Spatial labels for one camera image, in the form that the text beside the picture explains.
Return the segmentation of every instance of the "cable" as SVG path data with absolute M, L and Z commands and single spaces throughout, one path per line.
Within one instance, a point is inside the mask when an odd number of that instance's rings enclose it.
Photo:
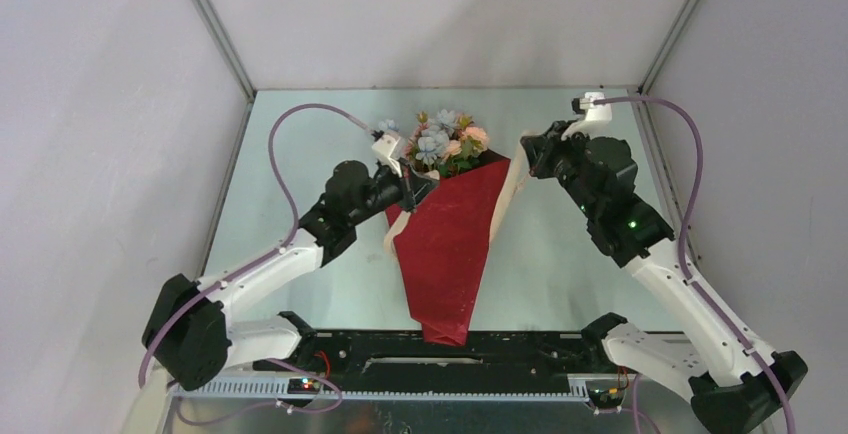
M 651 428 L 654 430 L 655 434 L 662 434 L 662 431 L 660 431 L 659 426 L 657 426 L 657 423 L 654 422 L 653 419 L 651 419 L 644 412 L 634 411 L 630 407 L 622 407 L 621 410 L 619 411 L 618 409 L 598 409 L 591 402 L 587 402 L 587 403 L 583 404 L 583 406 L 585 406 L 587 409 L 589 409 L 592 412 L 597 412 L 597 414 L 621 414 L 622 412 L 631 412 L 631 413 L 635 412 L 637 418 L 641 418 L 642 420 L 646 421 L 648 424 L 651 425 Z
M 630 396 L 632 399 L 630 402 L 630 409 L 633 411 L 633 425 L 636 426 L 636 434 L 642 434 L 642 427 L 639 425 L 639 415 L 641 414 L 641 412 L 639 412 L 639 381 L 641 380 L 642 374 L 636 374 L 636 378 L 633 380 L 633 395 Z
M 291 243 L 292 239 L 294 239 L 295 233 L 297 232 L 298 214 L 297 214 L 297 206 L 294 203 L 294 198 L 292 197 L 291 192 L 289 192 L 289 189 L 286 186 L 286 183 L 283 181 L 283 177 L 280 174 L 280 169 L 277 166 L 277 158 L 276 158 L 276 154 L 274 152 L 274 139 L 276 138 L 277 130 L 279 129 L 280 125 L 283 123 L 284 120 L 286 120 L 289 116 L 291 116 L 295 112 L 302 111 L 302 110 L 305 110 L 305 109 L 325 109 L 325 110 L 328 110 L 328 111 L 331 111 L 331 112 L 335 112 L 336 114 L 339 114 L 339 115 L 345 117 L 346 119 L 348 119 L 349 121 L 351 121 L 352 123 L 356 124 L 361 129 L 366 131 L 367 133 L 371 134 L 373 132 L 368 127 L 367 124 L 365 124 L 364 122 L 362 122 L 361 120 L 359 120 L 358 118 L 353 116 L 352 114 L 350 114 L 350 113 L 348 113 L 348 112 L 346 112 L 342 109 L 339 109 L 338 107 L 330 106 L 328 104 L 318 104 L 318 103 L 301 104 L 301 105 L 298 105 L 298 106 L 295 106 L 295 107 L 289 109 L 288 111 L 284 112 L 279 118 L 277 118 L 277 121 L 271 127 L 271 132 L 268 134 L 268 157 L 269 157 L 270 162 L 271 162 L 271 170 L 274 172 L 274 178 L 277 180 L 277 184 L 279 184 L 280 189 L 282 189 L 282 191 L 283 191 L 283 195 L 285 195 L 285 197 L 286 197 L 286 201 L 288 201 L 289 206 L 291 207 L 292 219 L 293 219 L 292 226 L 289 229 L 288 234 L 286 234 L 286 237 L 284 238 L 283 242 L 281 243 L 281 247 L 289 245 L 289 243 Z M 245 272 L 247 272 L 247 271 L 253 269 L 254 267 L 266 262 L 267 260 L 271 259 L 272 257 L 274 257 L 275 255 L 278 255 L 278 254 L 279 254 L 278 248 L 274 248 L 271 251 L 259 256 L 257 259 L 255 259 L 255 260 L 245 264 L 244 266 L 236 269 L 231 274 L 224 276 L 223 279 L 212 283 L 212 285 L 210 285 L 206 289 L 200 291 L 197 295 L 192 297 L 188 302 L 186 302 L 179 309 L 177 309 L 177 311 L 174 312 L 173 315 L 171 315 L 171 317 L 165 322 L 165 324 L 162 325 L 162 328 L 159 329 L 159 332 L 156 333 L 156 335 L 153 337 L 153 340 L 150 342 L 150 345 L 147 348 L 147 352 L 144 353 L 144 357 L 142 358 L 141 365 L 139 366 L 139 369 L 138 369 L 138 386 L 139 386 L 139 388 L 144 387 L 144 384 L 147 382 L 147 370 L 150 367 L 150 362 L 153 359 L 154 353 L 159 348 L 159 345 L 162 343 L 162 340 L 165 338 L 165 336 L 168 334 L 168 332 L 170 332 L 171 329 L 174 327 L 174 324 L 176 324 L 177 321 L 179 321 L 182 318 L 182 316 L 184 316 L 189 310 L 191 310 L 192 307 L 197 305 L 197 303 L 199 303 L 201 300 L 205 299 L 209 294 L 215 292 L 217 289 L 220 289 L 222 287 L 222 285 L 224 285 L 225 283 L 233 282 L 234 280 L 241 277 Z
M 621 385 L 621 375 L 624 374 L 624 386 Z M 626 391 L 628 387 L 630 387 L 630 376 L 627 374 L 627 368 L 624 366 L 618 366 L 618 375 L 616 376 L 616 382 L 618 383 L 618 388 L 622 391 Z
M 278 399 L 278 400 L 275 400 L 275 401 L 263 401 L 263 402 L 257 402 L 257 403 L 254 403 L 254 404 L 250 404 L 248 406 L 245 406 L 245 407 L 239 409 L 238 411 L 231 412 L 227 415 L 224 415 L 224 416 L 221 416 L 221 417 L 218 417 L 216 419 L 209 420 L 209 421 L 192 421 L 191 419 L 187 419 L 185 417 L 185 415 L 183 415 L 182 409 L 181 409 L 181 406 L 182 406 L 182 399 L 181 399 L 179 404 L 177 404 L 177 408 L 176 408 L 177 417 L 180 419 L 180 421 L 182 421 L 184 424 L 188 424 L 189 426 L 203 427 L 203 426 L 209 426 L 209 425 L 212 425 L 212 424 L 218 424 L 219 422 L 225 422 L 225 421 L 228 421 L 228 420 L 230 420 L 234 417 L 238 417 L 238 416 L 240 416 L 240 415 L 242 415 L 246 412 L 253 411 L 255 409 L 261 409 L 263 407 L 277 407 L 277 408 L 284 407 L 289 414 L 291 414 L 292 412 L 301 412 L 301 413 L 304 413 L 304 414 L 321 414 L 321 413 L 324 413 L 324 412 L 332 411 L 333 409 L 339 407 L 339 405 L 341 405 L 342 401 L 344 400 L 344 395 L 342 394 L 341 389 L 339 389 L 339 386 L 333 384 L 332 382 L 330 382 L 326 378 L 322 378 L 321 376 L 312 375 L 311 373 L 306 372 L 306 371 L 301 370 L 301 369 L 298 369 L 297 367 L 294 367 L 293 365 L 291 365 L 291 364 L 289 364 L 285 361 L 280 361 L 278 359 L 268 359 L 268 361 L 272 362 L 272 363 L 274 363 L 274 364 L 276 364 L 276 365 L 278 365 L 282 368 L 288 369 L 289 371 L 294 372 L 295 374 L 298 374 L 300 376 L 308 377 L 310 379 L 315 379 L 319 383 L 329 387 L 330 389 L 333 390 L 333 392 L 336 393 L 336 402 L 334 402 L 330 406 L 322 407 L 320 409 L 305 409 L 305 408 L 302 408 L 302 407 L 292 406 L 291 404 L 286 404 L 282 400 Z
M 698 131 L 698 127 L 695 125 L 695 120 L 683 110 L 677 104 L 674 104 L 671 101 L 667 101 L 665 99 L 661 99 L 658 97 L 651 96 L 626 96 L 626 97 L 611 97 L 609 99 L 598 99 L 593 102 L 595 105 L 604 105 L 604 104 L 615 104 L 620 102 L 645 102 L 652 104 L 659 104 L 661 106 L 667 107 L 672 111 L 676 112 L 686 121 L 686 124 L 689 125 L 689 129 L 692 131 L 692 136 L 695 138 L 695 152 L 696 152 L 696 167 L 695 167 L 695 181 L 692 184 L 692 193 L 689 195 L 689 203 L 686 205 L 686 212 L 683 214 L 683 222 L 680 227 L 680 235 L 677 239 L 677 258 L 680 262 L 680 267 L 683 270 L 683 275 L 686 277 L 686 280 L 691 280 L 692 272 L 689 270 L 689 266 L 686 263 L 686 240 L 689 234 L 689 223 L 692 220 L 692 213 L 695 209 L 695 199 L 698 197 L 698 191 L 701 188 L 701 178 L 704 173 L 704 146 L 701 143 L 701 133 Z M 754 344 L 748 339 L 747 336 L 742 332 L 741 329 L 730 319 L 730 316 L 718 305 L 715 299 L 707 293 L 707 291 L 697 282 L 693 281 L 689 283 L 693 289 L 704 299 L 704 302 L 710 306 L 710 308 L 718 315 L 718 317 L 724 322 L 728 329 L 739 339 L 739 342 L 742 344 L 742 347 L 745 350 L 752 350 L 754 348 Z M 760 366 L 760 369 L 765 372 L 766 377 L 777 393 L 778 399 L 780 399 L 780 404 L 783 407 L 783 417 L 786 419 L 786 432 L 787 434 L 796 434 L 795 430 L 795 416 L 792 413 L 792 407 L 789 405 L 789 398 L 786 397 L 786 391 L 783 390 L 783 386 L 780 385 L 780 381 L 777 380 L 777 376 L 775 376 L 774 371 L 772 371 L 771 367 L 766 363 L 763 357 L 757 351 L 751 352 L 751 357 Z M 633 389 L 633 408 L 636 409 L 636 389 L 634 386 Z
M 324 374 L 324 377 L 327 379 L 330 378 L 330 359 L 327 357 L 327 353 L 324 351 L 318 351 L 315 353 L 315 357 L 320 357 L 324 360 L 324 367 L 327 368 L 327 373 Z

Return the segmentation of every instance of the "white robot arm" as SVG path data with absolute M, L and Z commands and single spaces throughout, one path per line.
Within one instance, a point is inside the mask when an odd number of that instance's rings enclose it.
M 375 135 L 376 173 L 357 161 L 336 166 L 318 202 L 300 218 L 288 245 L 274 246 L 242 267 L 237 278 L 226 272 L 191 282 L 179 274 L 162 287 L 142 337 L 151 345 L 169 318 L 198 293 L 220 288 L 182 316 L 165 334 L 154 356 L 186 390 L 197 389 L 221 370 L 266 358 L 286 359 L 308 327 L 293 313 L 262 321 L 242 314 L 291 280 L 313 272 L 342 254 L 356 240 L 356 226 L 389 206 L 414 210 L 438 181 L 413 171 L 402 160 L 406 140 L 396 133 Z
M 686 257 L 680 265 L 674 233 L 634 193 L 637 166 L 625 141 L 590 137 L 612 118 L 609 105 L 595 104 L 603 93 L 574 99 L 581 119 L 557 121 L 542 135 L 522 138 L 531 176 L 555 178 L 587 218 L 587 230 L 602 254 L 639 281 L 674 316 L 691 341 L 675 345 L 643 332 L 609 313 L 583 337 L 614 364 L 657 381 L 690 402 L 710 432 L 749 432 L 780 403 L 759 353 L 791 396 L 807 372 L 793 351 L 778 353 L 757 336 L 721 299 Z M 746 349 L 722 316 L 751 341 Z

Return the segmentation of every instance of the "white enclosure wall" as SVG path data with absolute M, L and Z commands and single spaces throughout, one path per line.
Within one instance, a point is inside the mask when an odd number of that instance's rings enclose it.
M 793 400 L 799 432 L 845 432 L 846 33 L 845 0 L 705 0 L 652 92 L 701 128 L 693 229 L 705 275 L 810 366 Z M 692 136 L 673 114 L 654 116 L 688 191 Z
M 0 431 L 116 432 L 245 101 L 190 0 L 0 0 Z
M 212 0 L 258 89 L 635 85 L 684 0 Z

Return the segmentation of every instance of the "pink flower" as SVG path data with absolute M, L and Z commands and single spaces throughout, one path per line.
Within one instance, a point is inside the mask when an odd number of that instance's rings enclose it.
M 478 141 L 483 145 L 483 149 L 489 147 L 489 135 L 481 127 L 469 126 L 462 131 L 462 137 L 470 137 L 472 140 Z
M 462 143 L 459 141 L 451 141 L 448 143 L 447 149 L 445 149 L 445 153 L 442 155 L 442 158 L 447 159 L 451 156 L 456 156 L 460 152 L 462 152 Z

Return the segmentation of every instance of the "reflective metal surface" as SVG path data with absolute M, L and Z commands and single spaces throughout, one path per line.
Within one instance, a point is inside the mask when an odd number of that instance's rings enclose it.
M 689 405 L 652 382 L 639 386 L 640 410 L 664 434 L 704 434 Z M 257 400 L 192 398 L 183 401 L 183 413 L 192 420 L 208 420 L 241 409 Z M 190 427 L 173 414 L 172 403 L 164 432 L 173 434 L 560 434 L 636 432 L 629 413 L 594 416 L 579 402 L 500 401 L 346 401 L 338 409 L 318 415 L 284 409 L 259 409 L 229 421 Z M 319 401 L 310 408 L 320 408 Z M 643 424 L 642 432 L 651 428 Z
M 292 106 L 332 104 L 370 125 L 393 118 L 406 133 L 414 128 L 412 113 L 455 106 L 486 128 L 493 150 L 511 154 L 525 130 L 544 130 L 553 120 L 572 118 L 571 99 L 584 92 L 564 88 L 261 91 L 205 272 L 217 274 L 254 259 L 279 242 L 292 225 L 268 164 L 268 131 Z M 611 97 L 627 94 L 623 89 L 605 92 Z M 315 203 L 340 161 L 357 159 L 373 165 L 370 143 L 357 132 L 340 116 L 318 111 L 292 116 L 283 124 L 276 141 L 283 156 L 280 167 L 298 206 Z M 629 105 L 613 106 L 613 120 L 604 135 L 627 140 L 639 165 L 636 192 L 660 207 L 651 158 Z M 357 242 L 343 256 L 269 293 L 243 320 L 267 319 L 290 310 L 316 329 L 420 329 L 409 315 L 397 261 L 383 251 L 386 230 L 385 216 L 359 225 Z M 680 329 L 638 281 L 597 251 L 586 233 L 585 216 L 557 182 L 528 182 L 510 204 L 489 250 L 471 330 L 579 331 L 607 312 L 617 312 L 644 330 Z

